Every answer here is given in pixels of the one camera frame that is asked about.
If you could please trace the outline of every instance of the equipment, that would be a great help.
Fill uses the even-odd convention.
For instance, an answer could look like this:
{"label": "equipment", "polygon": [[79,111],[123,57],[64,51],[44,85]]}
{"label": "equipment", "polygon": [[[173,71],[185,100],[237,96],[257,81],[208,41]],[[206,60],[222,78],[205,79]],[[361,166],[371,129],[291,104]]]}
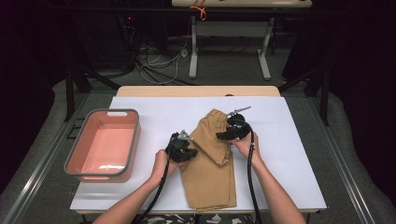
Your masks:
{"label": "equipment", "polygon": [[165,149],[165,152],[170,156],[170,159],[175,162],[189,161],[195,157],[198,153],[196,149],[189,149],[189,142],[193,139],[186,133],[181,131],[180,133],[174,133],[169,140],[169,144]]}
{"label": "equipment", "polygon": [[238,112],[250,109],[251,106],[237,109],[234,112],[229,113],[230,116],[227,119],[229,126],[226,128],[224,133],[216,133],[216,137],[221,140],[232,140],[235,138],[243,139],[250,132],[250,126],[245,122],[244,116],[238,114]]}

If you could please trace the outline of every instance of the forearm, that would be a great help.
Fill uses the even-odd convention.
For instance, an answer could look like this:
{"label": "forearm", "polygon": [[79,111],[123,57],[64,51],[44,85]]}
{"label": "forearm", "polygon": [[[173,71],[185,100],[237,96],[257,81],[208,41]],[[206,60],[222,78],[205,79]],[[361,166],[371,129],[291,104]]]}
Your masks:
{"label": "forearm", "polygon": [[127,195],[125,198],[111,206],[105,211],[94,223],[127,223],[130,224],[136,214],[139,212],[143,203],[149,197],[150,193],[154,191],[159,182],[153,179],[148,179],[137,190]]}
{"label": "forearm", "polygon": [[303,215],[300,213],[289,194],[268,170],[265,163],[259,159],[255,160],[252,164],[259,178],[262,191],[265,195],[274,222],[277,224],[305,223]]}

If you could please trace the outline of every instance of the white paper sheet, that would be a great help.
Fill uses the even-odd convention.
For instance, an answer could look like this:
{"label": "white paper sheet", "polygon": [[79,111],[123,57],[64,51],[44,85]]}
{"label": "white paper sheet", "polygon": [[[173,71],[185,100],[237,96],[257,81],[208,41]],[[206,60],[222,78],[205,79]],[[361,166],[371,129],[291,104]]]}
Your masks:
{"label": "white paper sheet", "polygon": [[[260,139],[261,154],[273,175],[301,210],[326,208],[318,182],[306,157],[286,101],[282,97],[114,97],[110,108],[132,108],[140,116],[141,134],[131,179],[126,183],[81,183],[71,204],[72,210],[107,210],[112,204],[139,187],[151,172],[154,155],[165,148],[172,133],[191,133],[211,109],[228,114],[241,112]],[[232,147],[237,206],[230,211],[252,211],[248,189],[247,160]],[[253,184],[260,209],[268,206],[253,172]],[[143,210],[147,208],[149,198]],[[188,207],[180,173],[168,177],[153,212],[193,212]]]}

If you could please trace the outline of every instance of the folded cloth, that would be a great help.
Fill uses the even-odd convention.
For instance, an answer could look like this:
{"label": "folded cloth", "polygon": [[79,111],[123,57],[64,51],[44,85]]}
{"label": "folded cloth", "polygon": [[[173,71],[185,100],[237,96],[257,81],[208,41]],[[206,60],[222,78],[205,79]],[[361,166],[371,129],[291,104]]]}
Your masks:
{"label": "folded cloth", "polygon": [[198,212],[236,206],[233,153],[227,141],[216,137],[226,126],[227,116],[213,109],[191,133],[189,148],[198,154],[180,171],[189,206]]}

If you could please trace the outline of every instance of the pink tray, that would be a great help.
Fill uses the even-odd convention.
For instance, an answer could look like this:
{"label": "pink tray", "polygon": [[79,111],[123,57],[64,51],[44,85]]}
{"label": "pink tray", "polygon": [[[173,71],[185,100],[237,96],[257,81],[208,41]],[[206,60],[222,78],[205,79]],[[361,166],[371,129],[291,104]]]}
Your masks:
{"label": "pink tray", "polygon": [[125,182],[131,177],[139,134],[135,110],[94,110],[82,125],[64,169],[81,182]]}

